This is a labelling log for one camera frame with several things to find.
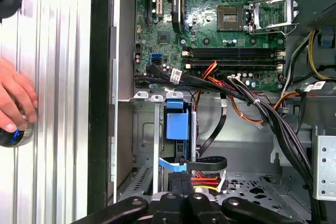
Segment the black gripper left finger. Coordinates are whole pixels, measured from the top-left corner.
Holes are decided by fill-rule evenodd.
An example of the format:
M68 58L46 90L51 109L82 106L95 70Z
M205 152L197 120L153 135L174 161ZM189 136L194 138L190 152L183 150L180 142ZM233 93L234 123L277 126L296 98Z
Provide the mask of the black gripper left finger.
M183 197L160 192L149 201L139 196L129 197L74 223L181 223L182 216Z

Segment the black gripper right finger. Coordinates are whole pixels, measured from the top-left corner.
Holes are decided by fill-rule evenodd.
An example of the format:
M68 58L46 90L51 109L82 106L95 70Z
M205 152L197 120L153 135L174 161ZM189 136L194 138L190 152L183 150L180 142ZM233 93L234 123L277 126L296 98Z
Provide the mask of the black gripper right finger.
M191 194L186 199L187 223L298 223L298 221L238 197L230 197L215 206L204 194Z

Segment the person hand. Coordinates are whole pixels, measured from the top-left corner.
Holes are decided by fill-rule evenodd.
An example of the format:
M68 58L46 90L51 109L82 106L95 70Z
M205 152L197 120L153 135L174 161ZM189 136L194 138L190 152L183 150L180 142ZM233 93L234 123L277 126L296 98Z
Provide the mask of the person hand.
M38 97L30 80L1 58L1 128L24 131L37 121Z

